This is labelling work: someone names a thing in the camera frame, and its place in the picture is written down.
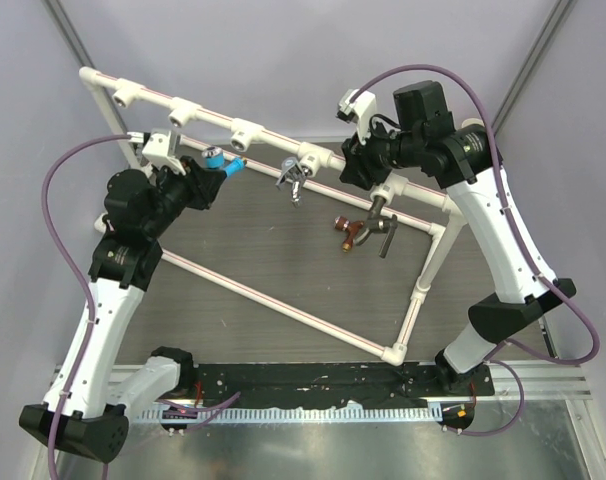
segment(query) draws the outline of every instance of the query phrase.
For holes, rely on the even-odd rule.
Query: shiny floor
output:
[[[336,144],[328,147],[338,149]],[[248,157],[279,168],[284,156],[264,145],[248,152]],[[437,188],[418,170],[402,173]],[[338,172],[321,172],[318,179],[367,198],[366,192],[341,184]],[[273,178],[257,172],[239,173],[223,185],[211,210],[184,212],[162,245],[381,345],[391,345],[427,255],[429,236],[401,226],[387,259],[377,255],[382,242],[377,236],[345,254],[333,220],[338,215],[362,219],[362,210],[309,191],[295,209],[288,192],[274,184]],[[434,207],[409,199],[395,199],[393,207],[426,220],[446,221]],[[466,325],[467,309],[492,291],[485,259],[466,227],[419,314],[408,360],[433,359]],[[544,350],[538,325],[531,325],[520,338]],[[127,330],[117,363],[144,363],[160,345],[189,350],[199,362],[373,360],[165,262]],[[504,349],[502,357],[527,358],[514,348]]]
[[[474,429],[505,423],[514,402],[477,406]],[[141,442],[135,426],[110,480],[587,480],[564,402],[528,402],[502,435],[457,437],[433,423],[210,426]],[[61,479],[96,480],[101,465],[64,456]]]

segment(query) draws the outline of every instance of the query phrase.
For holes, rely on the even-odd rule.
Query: blue valve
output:
[[[213,170],[224,170],[228,177],[245,168],[245,160],[236,157],[228,165],[225,165],[225,156],[220,147],[208,147],[203,150],[201,156],[205,159],[205,166]]]

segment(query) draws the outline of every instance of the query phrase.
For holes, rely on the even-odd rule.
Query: white wall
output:
[[[606,0],[577,2],[503,132],[523,217],[601,334],[585,371],[606,420]],[[568,310],[549,317],[562,354],[587,352],[589,335]]]
[[[40,2],[0,1],[0,479],[25,479],[38,445],[18,426],[63,360],[83,294],[45,229],[40,187],[70,147],[109,134]],[[117,147],[74,158],[52,187],[55,223],[84,270]]]
[[[404,63],[462,75],[495,113],[554,0],[63,0],[97,67],[296,137],[345,135],[335,118],[348,88]],[[399,76],[377,87],[392,114]],[[463,119],[469,101],[451,87]],[[130,128],[167,125],[158,107]],[[221,130],[190,129],[204,139]]]

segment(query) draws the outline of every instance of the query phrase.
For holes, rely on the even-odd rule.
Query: silver valve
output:
[[[285,182],[292,184],[292,204],[295,207],[301,205],[301,190],[310,171],[302,167],[296,157],[288,157],[281,164],[281,176],[276,181],[276,186],[280,190]]]

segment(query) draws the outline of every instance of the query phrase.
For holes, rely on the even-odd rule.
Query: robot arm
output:
[[[154,183],[140,170],[126,170],[109,180],[105,233],[90,267],[96,318],[89,318],[86,304],[63,367],[43,403],[25,406],[19,419],[22,428],[47,444],[56,406],[66,395],[56,447],[103,463],[118,455],[129,420],[164,393],[192,384],[192,356],[162,347],[137,373],[116,387],[108,386],[125,330],[161,260],[158,238],[185,208],[209,209],[225,179],[245,165],[241,159],[225,165],[215,158],[220,153],[216,151],[204,155],[206,168],[192,157],[177,158],[180,137],[171,131],[131,138],[142,145],[142,156],[156,173]],[[90,321],[92,335],[83,346]],[[79,369],[69,392],[63,392],[81,350]]]
[[[470,324],[436,358],[443,370],[443,382],[454,384],[479,365],[497,344],[561,301],[530,269],[512,235],[499,202],[483,126],[454,128],[438,82],[424,81],[394,92],[399,121],[396,124],[386,119],[396,127],[390,130],[382,123],[372,123],[378,116],[372,95],[363,94],[352,103],[352,92],[339,103],[338,117],[357,124],[357,133],[342,145],[346,164],[341,181],[373,189],[372,213],[378,208],[377,200],[383,198],[377,192],[384,194],[381,187],[394,175],[392,170],[421,168],[426,175],[435,177],[461,210],[490,267],[495,293],[469,309]],[[501,176],[508,198],[512,199],[502,166]],[[516,205],[512,202],[509,208],[541,273],[568,297],[576,294],[572,280],[558,279],[542,259]]]

